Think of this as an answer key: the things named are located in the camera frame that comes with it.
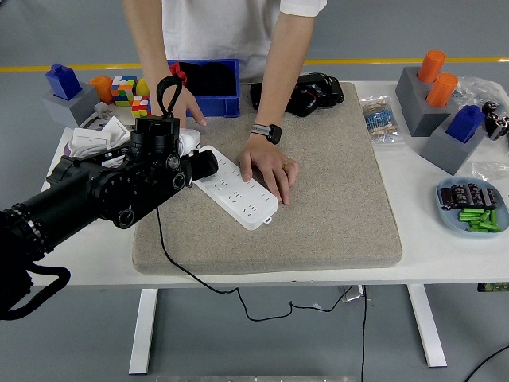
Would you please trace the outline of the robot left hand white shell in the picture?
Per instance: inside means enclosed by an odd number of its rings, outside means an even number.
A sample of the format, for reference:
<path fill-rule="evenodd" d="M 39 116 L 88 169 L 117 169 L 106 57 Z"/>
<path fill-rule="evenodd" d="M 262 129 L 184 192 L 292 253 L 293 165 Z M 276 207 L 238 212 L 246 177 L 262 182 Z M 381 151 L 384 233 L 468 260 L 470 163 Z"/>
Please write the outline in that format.
<path fill-rule="evenodd" d="M 198 130 L 181 128 L 178 139 L 178 154 L 183 157 L 190 155 L 200 148 L 200 132 Z"/>

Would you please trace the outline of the person's right hand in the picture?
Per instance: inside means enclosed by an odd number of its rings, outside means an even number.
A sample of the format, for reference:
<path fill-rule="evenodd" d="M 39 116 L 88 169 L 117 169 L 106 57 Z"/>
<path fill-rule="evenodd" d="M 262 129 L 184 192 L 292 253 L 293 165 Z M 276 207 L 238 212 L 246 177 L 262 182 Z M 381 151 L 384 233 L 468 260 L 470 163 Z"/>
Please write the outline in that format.
<path fill-rule="evenodd" d="M 180 120 L 181 129 L 207 126 L 207 120 L 196 98 L 186 87 L 181 89 L 181 93 L 173 106 L 173 115 Z"/>

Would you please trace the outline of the person's left hand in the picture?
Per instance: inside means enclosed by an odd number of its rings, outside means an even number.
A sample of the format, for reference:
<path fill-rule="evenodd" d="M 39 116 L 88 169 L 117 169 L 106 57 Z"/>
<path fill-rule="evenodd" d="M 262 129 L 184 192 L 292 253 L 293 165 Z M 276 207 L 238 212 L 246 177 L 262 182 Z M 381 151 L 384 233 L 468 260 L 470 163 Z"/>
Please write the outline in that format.
<path fill-rule="evenodd" d="M 262 175 L 268 190 L 284 205 L 290 204 L 290 189 L 295 185 L 299 165 L 260 134 L 250 134 L 239 155 L 244 182 L 253 177 L 253 167 Z"/>

